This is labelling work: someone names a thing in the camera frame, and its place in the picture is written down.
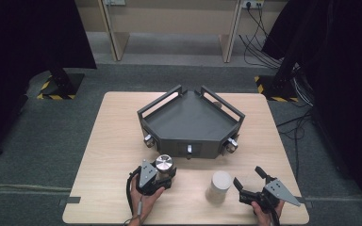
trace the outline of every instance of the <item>black cable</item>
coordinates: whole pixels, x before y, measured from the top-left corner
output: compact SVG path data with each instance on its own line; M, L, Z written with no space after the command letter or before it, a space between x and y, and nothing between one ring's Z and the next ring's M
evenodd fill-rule
M267 205L269 206L273 226L280 226L280 218L279 218L277 212L275 211L275 208L272 206L272 203L270 202L269 198L267 196L264 196L264 200L266 201Z
M290 102L292 105L294 105L294 106L296 106L296 107L305 107L305 106L307 106L308 104L304 104L304 105L296 105L296 104L294 104L293 102Z
M247 64L250 64L250 65L257 65L257 66L262 66L262 67L268 67L268 68L271 68L271 69L277 69L278 67L277 66L274 66L274 65L271 65L271 64L268 64L266 62L264 62L261 58L259 58L259 56L255 53L254 50L250 49L250 45L252 44L252 40L254 39L255 35L257 34L257 31L258 31L258 27L256 28L256 31L255 31L255 34L254 36L249 40L248 37L246 37L246 39L249 41L248 43L246 43L244 40L243 40L243 37L241 35L239 35L239 38L242 40L243 44L245 45L245 52L244 52L244 60ZM254 63L250 63L246 60L246 51L249 51L253 56L255 56L258 60L260 60L263 64L254 64Z
M303 129L303 126L304 126L304 124L305 124L306 122L309 121L309 119L306 119L306 117L308 117L308 116L311 115L310 112L311 112L311 108L308 109L308 110L303 114L303 116L298 117L298 118L293 119L293 120L285 121L285 122L277 125L277 127L278 127L278 126L281 126L281 125L285 125L285 124L287 124L287 123L290 123L290 122L292 122L292 121L296 121L296 127L295 127L294 129L291 129L291 130L289 130L289 131L287 131L287 132L278 132L280 135L284 135L284 136L286 136L286 137L294 140L294 145L295 145L295 161L296 161L296 167L295 167L295 179L296 179L296 181L299 180L299 167L300 167L300 166L299 166L298 139L304 138L304 129ZM302 130L303 133L302 133L302 135L301 135L300 137L298 137L298 132L299 132L300 130ZM290 133L290 132L293 132L293 137L290 137L290 136L288 135L288 133Z
M253 55L255 56L260 62L262 62L263 64L265 64L266 67L272 68L272 69L278 69L279 66L272 64L271 62L269 62L266 58L264 58L263 56L260 56L259 54L257 54L255 52L255 50L253 50L252 48L248 46L246 46L246 49Z
M134 210L132 208L131 191L130 191L131 181L132 181L133 177L140 172L140 169L141 169L141 167L138 166L137 169L135 169L133 172L130 173L130 176L127 179L127 184L125 186L125 194L127 195L128 205L130 206L130 209L131 209L131 215L134 215Z
M138 219L139 220L139 225L141 225L141 222L140 222L140 207L139 207L139 210L138 210L139 212L138 212L138 215L136 216L136 217L133 217L133 218L130 218L130 219L128 219L128 220L126 220L125 222L124 222L124 224L123 224L123 226L125 226L125 224L128 222L128 221L131 221L131 220L133 220L133 219Z
M265 29L264 29L264 25L263 25L263 22L262 22L261 13L259 13L259 14L260 14L260 17L259 17L260 20L259 20L259 22L258 22L258 21L255 19L255 17L252 15L252 13L250 12L250 7L249 7L248 5L247 5L247 10L248 10L248 13L250 14L250 16L252 17L252 19L254 19L254 21L257 23L257 28L256 28L255 34L252 36L251 40L249 41L249 44L246 44L246 43L244 42L245 47L250 48L250 45L252 44L252 40L253 40L253 39L256 39L257 44L262 48L262 46L260 45L260 42L258 41L257 36L256 36L257 31L258 31L258 28L260 28L261 30L263 30L263 32L265 32L265 34L267 34L267 32L266 32ZM255 50L249 49L249 52L250 52L253 56L257 57L262 63L266 64L267 67L272 68L272 69L278 69L278 68L280 67L280 65L279 65L280 62L279 62L279 61L275 61L272 57L268 56L266 53L261 52L261 50L258 50L253 44L252 44L252 46L257 50L257 52L261 53L262 55L264 55L265 57L269 58L269 59L272 61L272 63L269 62L268 59L266 59L265 57L260 56L259 54L257 54L257 53L255 52Z
M250 10L249 10L250 8L247 8L247 9L248 9L248 13L249 13L249 15L252 17L252 19L254 19L254 21L255 21L257 24L259 24L260 29L263 31L264 35L266 36L266 41L267 41L267 40L271 40L272 43L274 43L275 46L278 48L278 50L281 51L281 53L285 54L285 51L277 44L276 41L274 41L274 40L272 39L271 36L269 36L269 34L267 33L267 31L264 29L264 26L262 27L262 26L260 25L260 23L255 19L255 17L252 15L252 13L251 13ZM262 10L262 7L258 7L258 10L259 10L259 15L260 15L260 14L261 14L260 11Z

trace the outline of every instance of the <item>gray floor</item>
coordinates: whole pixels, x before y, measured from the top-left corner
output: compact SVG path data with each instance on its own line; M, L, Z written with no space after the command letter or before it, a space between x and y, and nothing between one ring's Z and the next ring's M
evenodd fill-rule
M254 76L276 72L247 64L245 60L258 62L244 57L240 40L231 62L223 63L215 36L132 34L123 60L114 62L106 35L88 35L98 70L68 70L86 75L74 100L36 99L49 73L30 81L29 100L2 143L0 225L65 225L65 200L107 91L167 91L181 84L187 89L207 85L215 92L257 92ZM302 100L269 102L269 107L276 124L310 109ZM279 131L295 127L290 123ZM280 137L295 174L299 166L298 185L310 216L307 225L362 225L362 193L339 173L311 120L298 131L298 149L294 140Z

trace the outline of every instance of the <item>cable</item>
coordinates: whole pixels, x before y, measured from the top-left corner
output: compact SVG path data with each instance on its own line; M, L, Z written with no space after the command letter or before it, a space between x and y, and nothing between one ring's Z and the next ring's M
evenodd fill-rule
M261 24L261 27L262 27L262 29L263 29L263 32L264 32L264 34L265 34L265 36L266 36L266 39L265 39L265 41L266 41L266 40L269 38L269 35L268 35L266 29L264 28L264 24L263 24L263 18L262 18L262 16L263 16L263 7L261 7L261 4L259 4L257 7L258 7L259 24ZM258 41L257 38L256 38L256 41L257 41L257 44L260 46L260 48L263 49L263 46L261 46L261 44L260 44L260 42ZM284 51L277 45L277 43L275 43L274 40L272 40L272 42L273 42L273 43L277 46L277 48L284 54ZM269 56L267 53L265 53L265 52L261 52L261 53L264 54L265 56L269 57L270 59L275 60L273 57ZM280 59L276 59L276 60L277 60L278 63L281 65L282 60L280 60Z
M291 105L294 105L294 106L296 106L296 107L305 107L305 106L307 106L308 104L304 104L304 105L296 105L296 104L294 104L293 102L290 102L290 104Z
M311 103L311 101L309 100L308 97L306 97L306 95L303 93L303 91L301 90L298 82L296 81L296 78L293 77L293 82L294 82L294 85L295 85L295 90L296 90L296 93L298 93L298 95L302 98L302 100L304 100L308 105L311 105L313 106L313 104Z
M245 52L244 52L244 56L245 56L245 62L248 63L248 64L251 64L251 65L259 65L259 66L264 66L264 67L268 67L268 68L271 68L271 69L278 69L280 67L280 64L281 62L278 60L275 60L273 59L272 57L268 56L266 53L263 53L261 52L261 50L257 49L257 47L255 47L253 44L252 44L252 41L253 39L256 40L257 44L260 46L260 48L262 48L262 46L260 45L260 42L258 41L257 39L257 32L258 32L258 29L260 28L261 30L263 30L265 32L265 34L267 34L267 32L265 31L264 29L264 25L263 25L263 22L262 22L262 17L261 17L261 10L259 11L259 22L257 21L257 19L252 15L252 13L249 11L250 10L250 2L247 3L247 10L248 10L248 13L251 15L251 17L254 19L254 21L257 23L257 28L256 28L256 31L255 31L255 34L252 36L251 39L248 38L248 36L246 36L246 40L248 40L249 42L246 43L242 36L239 35L240 39L242 40L242 42L244 43L245 45ZM261 64L253 64L253 63L250 63L246 60L246 51L249 51L254 57L256 57L260 62L262 62L264 65L261 65Z
M296 127L295 127L294 129L291 129L291 130L289 130L289 131L287 131L287 132L278 132L280 135L284 135L284 136L286 136L286 137L294 140L294 145L295 145L295 161L296 161L296 168L295 168L295 178L296 178L296 181L299 180L299 150L298 150L298 139L302 139L302 138L304 137L304 129L303 129L303 126L304 126L304 124L305 124L306 122L309 121L309 119L306 119L306 117L311 115L310 112L311 112L311 107L310 107L310 109L308 109L308 110L303 114L303 116L301 116L301 117L299 117L299 118L296 118L296 119L293 119L293 120L289 120L289 121L283 122L283 123L277 125L277 127L278 127L278 126L281 126L281 125L285 125L285 124L287 124L287 123L290 123L290 122L292 122L292 121L296 121ZM298 137L298 132L299 132L300 130L303 131L303 134L302 134L300 137ZM288 133L290 133L290 132L293 132L293 137L290 137L290 136L288 135Z
M132 178L137 175L138 173L140 173L141 170L141 166L138 166L133 172L130 172L130 176L127 179L127 183L125 185L125 194L127 196L127 200L128 200L128 205L130 206L130 210L131 210L131 215L134 215L134 210L132 208L132 199L131 199L131 191L130 191L130 187L131 187L131 181Z
M140 222L140 215L142 214L142 198L143 198L143 195L140 196L140 202L138 203L138 210L137 210L137 216L136 217L133 217L133 218L130 218L128 220L126 220L123 224L123 226L125 226L125 224L133 219L138 219L139 221L139 226L141 225L141 222Z
M250 12L250 7L247 7L248 9L248 13L249 15L252 17L252 19L259 25L260 29L263 31L264 35L266 36L266 41L267 40L271 40L272 43L274 43L274 45L278 48L279 51L281 51L283 54L285 54L285 51L272 39L272 37L269 36L269 34L267 33L267 31L264 28L264 25L261 26L260 23L255 19L255 17L252 15L252 13ZM262 7L258 7L258 11L259 11L259 16L262 15Z
M272 206L272 203L270 202L269 198L267 196L264 196L264 200L266 201L267 205L270 207L271 217L272 217L272 223L274 226L280 226L280 219L275 211L275 208Z

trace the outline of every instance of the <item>human hand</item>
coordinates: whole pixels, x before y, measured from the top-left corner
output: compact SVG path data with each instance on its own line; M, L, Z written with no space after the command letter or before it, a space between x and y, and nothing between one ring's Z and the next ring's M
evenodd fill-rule
M280 200L277 207L275 207L275 212L277 213L278 217L281 217L282 208L284 207L285 201ZM252 207L254 208L255 214L257 215L257 225L258 226L270 226L272 222L272 214L265 214L261 210L260 205L257 202L252 202Z
M143 221L148 218L149 214L151 213L156 200L161 196L163 191L165 190L164 187L159 188L155 194L151 196L143 196L137 191L137 175L135 175L131 180L131 201L132 201L132 209L134 212L134 216L132 217L131 221L128 223L129 226L139 226L143 223ZM142 208L140 211L140 216L138 216L138 205L142 202Z

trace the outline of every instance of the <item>wall outlet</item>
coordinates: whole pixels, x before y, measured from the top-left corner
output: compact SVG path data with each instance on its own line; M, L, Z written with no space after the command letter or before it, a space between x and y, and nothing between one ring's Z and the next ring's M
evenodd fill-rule
M245 0L245 1L243 1L242 7L247 8L246 4L248 4L248 2L251 3L251 9L252 8L263 8L263 5L264 5L264 0L255 0L255 1Z

